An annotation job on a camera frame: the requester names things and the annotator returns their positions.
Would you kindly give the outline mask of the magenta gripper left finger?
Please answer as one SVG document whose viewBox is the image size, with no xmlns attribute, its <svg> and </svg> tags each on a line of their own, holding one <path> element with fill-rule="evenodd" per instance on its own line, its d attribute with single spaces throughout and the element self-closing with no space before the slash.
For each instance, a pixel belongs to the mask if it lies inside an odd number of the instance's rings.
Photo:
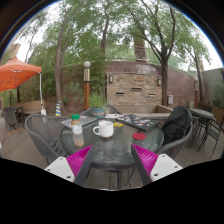
<svg viewBox="0 0 224 224">
<path fill-rule="evenodd" d="M 87 146 L 67 158 L 58 157 L 46 168 L 46 171 L 82 186 L 89 172 L 93 154 L 94 147 Z"/>
</svg>

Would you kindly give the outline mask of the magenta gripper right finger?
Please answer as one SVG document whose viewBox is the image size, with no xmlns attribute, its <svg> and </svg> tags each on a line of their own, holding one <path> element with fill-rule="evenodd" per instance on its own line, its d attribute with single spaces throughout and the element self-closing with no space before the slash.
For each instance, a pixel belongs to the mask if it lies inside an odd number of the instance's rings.
<svg viewBox="0 0 224 224">
<path fill-rule="evenodd" d="M 143 185 L 157 181 L 182 169 L 182 167 L 167 154 L 157 155 L 135 144 L 131 145 L 131 154 Z"/>
</svg>

